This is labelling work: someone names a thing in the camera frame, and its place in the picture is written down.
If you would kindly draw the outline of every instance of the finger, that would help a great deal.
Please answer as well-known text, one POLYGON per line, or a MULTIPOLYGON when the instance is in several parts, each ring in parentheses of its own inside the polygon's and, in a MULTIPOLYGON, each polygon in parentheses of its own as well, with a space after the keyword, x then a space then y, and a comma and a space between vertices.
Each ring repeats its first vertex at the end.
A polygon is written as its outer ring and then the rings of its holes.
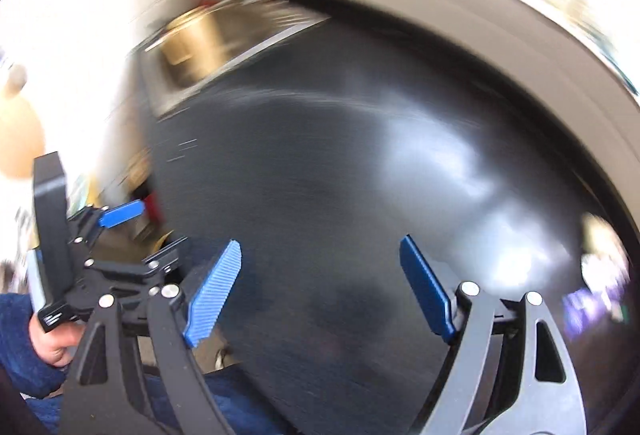
POLYGON ((66 365, 71 363, 71 360, 73 360, 74 355, 75 355, 74 352, 65 349, 65 351, 62 354, 62 357, 60 357, 60 359, 57 360, 52 365, 57 368, 66 367, 66 365))
POLYGON ((47 336, 50 336, 49 342, 56 348, 76 347, 84 334, 84 328, 85 325, 64 323, 53 329, 47 336))

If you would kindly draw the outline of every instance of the hand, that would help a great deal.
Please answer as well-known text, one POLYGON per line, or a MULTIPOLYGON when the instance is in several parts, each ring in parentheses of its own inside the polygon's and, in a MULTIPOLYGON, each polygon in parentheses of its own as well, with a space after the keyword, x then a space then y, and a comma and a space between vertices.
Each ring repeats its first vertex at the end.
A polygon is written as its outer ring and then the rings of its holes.
POLYGON ((67 349, 76 347, 84 333, 84 325, 64 323, 51 332, 45 332, 36 314, 29 321, 29 337, 38 357, 48 365, 66 367, 73 359, 67 349))

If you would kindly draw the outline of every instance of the gold object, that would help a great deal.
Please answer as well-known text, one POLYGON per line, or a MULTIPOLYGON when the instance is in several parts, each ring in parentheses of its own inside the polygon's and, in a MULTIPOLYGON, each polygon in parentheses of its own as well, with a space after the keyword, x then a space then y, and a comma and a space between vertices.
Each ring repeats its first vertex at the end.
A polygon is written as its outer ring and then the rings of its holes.
POLYGON ((44 129, 20 91, 27 81, 26 70, 12 65, 0 90, 0 173, 10 179, 33 175, 33 160, 44 155, 44 129))
POLYGON ((158 240, 156 240, 156 243, 154 243, 153 247, 151 248, 151 252, 149 253, 149 256, 152 255, 153 253, 157 253, 158 251, 160 251, 160 249, 162 249, 165 245, 168 245, 167 240, 169 239, 169 235, 173 232, 174 230, 170 230, 168 233, 164 233, 164 235, 162 235, 160 238, 158 238, 158 240))
POLYGON ((181 66, 192 82, 211 75, 228 61, 212 9, 198 7, 167 25, 160 49, 171 66, 181 66))

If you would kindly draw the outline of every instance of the white wall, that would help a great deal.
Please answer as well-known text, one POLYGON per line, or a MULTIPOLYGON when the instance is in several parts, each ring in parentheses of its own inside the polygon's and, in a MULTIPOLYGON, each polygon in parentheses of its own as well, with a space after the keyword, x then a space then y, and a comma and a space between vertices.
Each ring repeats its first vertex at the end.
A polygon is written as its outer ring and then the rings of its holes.
POLYGON ((428 28, 519 83, 582 141, 640 224, 638 104, 563 28, 519 0, 355 1, 428 28))
POLYGON ((0 46, 28 70, 23 90, 70 180, 94 172, 109 186, 143 145, 127 104, 127 54, 193 0, 0 0, 0 46), (109 135, 119 143, 100 158, 109 135))

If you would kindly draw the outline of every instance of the blue jeans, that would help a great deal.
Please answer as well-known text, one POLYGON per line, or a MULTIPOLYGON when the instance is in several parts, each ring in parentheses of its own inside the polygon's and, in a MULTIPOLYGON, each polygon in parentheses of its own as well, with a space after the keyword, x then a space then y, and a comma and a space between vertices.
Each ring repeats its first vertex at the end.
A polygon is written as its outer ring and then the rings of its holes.
MULTIPOLYGON (((287 422, 255 390, 238 365, 208 373, 205 382, 236 434, 280 435, 287 431, 287 422)), ((160 378, 148 375, 146 390, 156 419, 178 428, 160 378)), ((34 414, 54 434, 58 433, 62 399, 61 395, 50 399, 27 399, 34 414)))

